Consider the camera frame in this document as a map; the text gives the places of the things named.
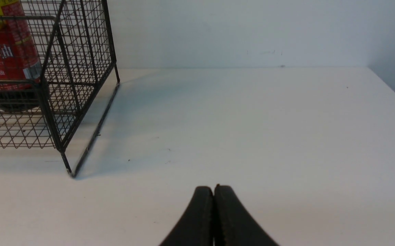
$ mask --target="red bottle label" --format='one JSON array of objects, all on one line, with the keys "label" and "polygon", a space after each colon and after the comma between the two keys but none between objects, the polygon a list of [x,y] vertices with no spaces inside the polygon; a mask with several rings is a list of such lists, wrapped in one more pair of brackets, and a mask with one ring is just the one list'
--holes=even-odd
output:
[{"label": "red bottle label", "polygon": [[[2,6],[5,16],[23,16],[19,1]],[[0,79],[35,80],[39,83],[41,61],[30,34],[27,20],[7,20],[0,30]],[[30,84],[0,84],[0,90],[23,90]]]}]

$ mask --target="black wire basket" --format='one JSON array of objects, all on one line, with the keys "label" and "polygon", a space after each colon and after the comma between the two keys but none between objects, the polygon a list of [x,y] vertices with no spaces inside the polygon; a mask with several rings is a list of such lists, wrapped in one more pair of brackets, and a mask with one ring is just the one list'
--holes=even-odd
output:
[{"label": "black wire basket", "polygon": [[[72,171],[65,151],[113,70],[117,86]],[[0,0],[0,148],[54,147],[75,177],[118,87],[106,0]]]}]

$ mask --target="white table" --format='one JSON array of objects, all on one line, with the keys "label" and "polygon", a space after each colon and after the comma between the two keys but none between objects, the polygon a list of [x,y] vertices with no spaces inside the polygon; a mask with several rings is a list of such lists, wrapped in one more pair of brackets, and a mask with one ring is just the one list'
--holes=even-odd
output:
[{"label": "white table", "polygon": [[282,246],[395,245],[395,93],[369,69],[121,75],[78,179],[54,149],[0,149],[0,246],[156,246],[194,188],[217,183]]}]

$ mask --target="white wall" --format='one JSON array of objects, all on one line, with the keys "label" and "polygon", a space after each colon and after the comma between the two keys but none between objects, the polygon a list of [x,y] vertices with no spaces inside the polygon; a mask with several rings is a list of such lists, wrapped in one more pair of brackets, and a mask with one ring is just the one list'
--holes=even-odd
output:
[{"label": "white wall", "polygon": [[369,66],[395,90],[395,0],[109,0],[119,66]]}]

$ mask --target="soy sauce bottle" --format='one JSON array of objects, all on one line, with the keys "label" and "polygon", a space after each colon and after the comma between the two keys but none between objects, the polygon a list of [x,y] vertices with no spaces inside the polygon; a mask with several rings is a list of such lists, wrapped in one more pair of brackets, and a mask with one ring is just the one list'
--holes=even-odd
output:
[{"label": "soy sauce bottle", "polygon": [[[19,0],[0,0],[0,16],[24,16]],[[22,112],[39,106],[32,84],[40,83],[41,61],[29,30],[27,20],[0,20],[0,110]]]}]

